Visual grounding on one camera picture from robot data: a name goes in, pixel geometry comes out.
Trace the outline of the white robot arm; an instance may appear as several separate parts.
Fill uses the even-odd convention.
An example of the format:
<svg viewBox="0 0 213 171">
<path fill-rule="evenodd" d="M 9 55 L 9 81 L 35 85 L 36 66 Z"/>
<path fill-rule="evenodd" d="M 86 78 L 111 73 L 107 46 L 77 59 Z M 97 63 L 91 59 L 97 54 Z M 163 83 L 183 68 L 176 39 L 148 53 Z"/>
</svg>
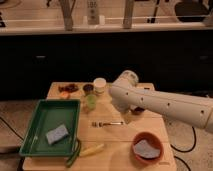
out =
<svg viewBox="0 0 213 171">
<path fill-rule="evenodd" d="M 147 90 L 138 83 L 137 74 L 125 70 L 109 86 L 111 103 L 120 113 L 136 106 L 213 134 L 213 98 Z"/>
</svg>

